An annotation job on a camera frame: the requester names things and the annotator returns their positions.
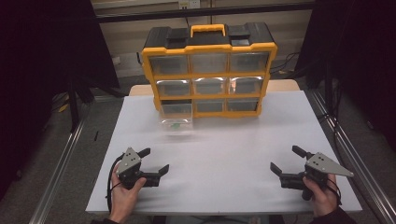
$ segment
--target clear plastic drawer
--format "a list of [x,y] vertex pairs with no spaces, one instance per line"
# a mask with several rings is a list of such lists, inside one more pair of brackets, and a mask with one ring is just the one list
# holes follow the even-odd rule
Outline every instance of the clear plastic drawer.
[[250,52],[230,54],[231,72],[264,71],[268,62],[269,52]]
[[190,95],[190,80],[158,80],[158,92],[160,96]]
[[188,73],[186,55],[149,57],[154,75],[179,75]]
[[225,77],[196,78],[192,80],[192,89],[195,94],[223,94],[225,80]]
[[190,55],[193,73],[224,73],[227,67],[226,53],[205,53]]
[[222,112],[224,99],[195,100],[195,109],[198,113]]
[[259,98],[228,99],[228,111],[256,111]]
[[169,134],[186,134],[192,130],[191,100],[161,101],[160,124]]
[[263,77],[230,77],[229,93],[260,93],[263,80]]

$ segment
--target black cable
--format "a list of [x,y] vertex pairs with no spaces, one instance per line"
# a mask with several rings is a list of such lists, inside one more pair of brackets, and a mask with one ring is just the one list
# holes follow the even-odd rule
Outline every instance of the black cable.
[[113,186],[113,188],[111,188],[111,191],[113,191],[113,189],[114,189],[116,186],[120,185],[120,184],[121,184],[121,182],[118,183],[118,184],[116,184],[115,186]]
[[284,63],[282,63],[281,65],[275,66],[275,67],[271,67],[270,69],[276,69],[278,67],[281,67],[281,68],[276,70],[275,72],[272,71],[270,73],[273,74],[273,73],[279,72],[280,70],[284,69],[286,67],[286,65],[291,61],[291,59],[293,59],[294,56],[296,56],[297,54],[300,54],[300,52],[294,52],[294,53],[288,54],[288,56],[286,56],[286,59],[285,59]]
[[[212,2],[212,0],[209,0],[209,5],[210,5],[210,7],[213,7],[213,2]],[[213,18],[212,18],[213,16],[212,15],[210,15],[210,24],[213,24]]]
[[335,189],[333,189],[333,188],[331,188],[329,185],[326,185],[326,188],[329,190],[329,191],[331,191],[334,195],[335,195],[335,197],[337,197],[337,205],[341,205],[342,203],[341,203],[341,191],[340,191],[340,189],[338,188],[338,186],[334,183],[334,185],[335,185],[335,187],[337,188],[337,190],[335,190]]
[[137,59],[137,62],[138,62],[140,65],[142,65],[142,61],[140,61],[140,54],[139,54],[139,52],[136,53],[136,59]]
[[309,65],[307,65],[306,67],[290,74],[289,76],[285,77],[285,79],[293,79],[293,78],[297,78],[297,77],[303,77],[305,76],[306,72],[309,71],[309,69],[311,67],[313,67],[314,65],[316,65],[317,63],[320,62],[320,59],[316,59],[313,62],[311,62]]
[[190,27],[190,24],[189,24],[189,19],[187,19],[187,17],[185,17],[184,19],[186,19],[187,28],[189,28],[189,27]]
[[110,169],[110,173],[108,174],[108,180],[107,180],[107,207],[108,207],[108,211],[111,213],[111,191],[118,186],[120,183],[118,183],[117,185],[115,185],[113,188],[110,188],[111,185],[111,176],[113,175],[113,170],[114,167],[117,165],[117,162],[122,160],[124,153],[122,153],[122,155],[120,155],[119,157],[116,158],[116,160],[113,162],[113,164],[111,165],[111,169]]
[[337,188],[337,192],[338,192],[338,194],[340,195],[340,201],[341,201],[341,190],[338,188],[337,184],[335,184],[334,181],[332,181],[332,180],[330,180],[330,179],[328,179],[328,181],[332,182],[332,183],[335,185],[335,187]]

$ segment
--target white table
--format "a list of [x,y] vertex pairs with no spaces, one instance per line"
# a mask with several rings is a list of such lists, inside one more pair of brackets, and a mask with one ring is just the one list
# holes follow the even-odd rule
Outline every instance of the white table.
[[[303,91],[267,92],[257,118],[194,120],[190,135],[168,135],[158,124],[152,96],[124,99],[115,131],[87,211],[104,213],[112,162],[127,147],[151,147],[141,170],[157,172],[170,164],[158,188],[144,188],[134,212],[141,215],[257,215],[312,211],[296,189],[282,189],[269,167],[284,173],[304,170],[292,145],[337,161]],[[361,206],[345,177],[338,176],[342,207]]]

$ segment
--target white wall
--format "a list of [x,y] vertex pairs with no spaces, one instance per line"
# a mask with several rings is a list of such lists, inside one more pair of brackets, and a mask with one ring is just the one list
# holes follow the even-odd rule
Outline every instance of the white wall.
[[[172,0],[126,0],[116,1],[116,3],[114,3],[115,1],[116,0],[92,0],[92,4],[94,8],[96,8],[95,12],[97,15],[178,9],[178,2]],[[302,2],[302,0],[212,0],[212,7],[257,6],[295,2]],[[201,0],[201,7],[210,7],[210,1]],[[283,62],[288,54],[300,51],[310,15],[311,10],[267,12],[214,16],[212,17],[212,21],[213,23],[226,23],[229,25],[240,25],[252,21],[266,22],[278,45],[276,61]],[[190,25],[208,23],[210,23],[210,17],[189,18]],[[128,66],[125,66],[125,64],[123,66],[121,66],[121,64],[116,65],[116,71],[119,77],[128,76],[128,74],[143,74],[140,70],[140,66],[135,60],[135,52],[142,50],[149,30],[155,26],[180,28],[187,27],[187,23],[184,18],[177,18],[101,24],[110,54],[114,57],[119,56],[121,63],[134,63],[134,65]]]

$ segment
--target human hand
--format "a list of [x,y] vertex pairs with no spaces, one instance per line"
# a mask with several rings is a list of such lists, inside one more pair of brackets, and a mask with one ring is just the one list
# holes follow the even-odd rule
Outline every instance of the human hand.
[[[114,167],[111,175],[111,183],[113,186],[120,183],[116,171],[118,165]],[[109,219],[118,223],[124,223],[128,216],[134,211],[134,206],[137,203],[137,194],[146,183],[146,178],[142,177],[136,181],[132,189],[125,189],[122,185],[116,186],[112,190],[112,206]]]
[[[335,175],[328,175],[328,179],[327,185],[337,191]],[[337,196],[333,192],[329,189],[321,189],[317,183],[306,177],[303,177],[303,181],[306,187],[314,193],[311,199],[314,208],[314,217],[326,216],[337,208]]]

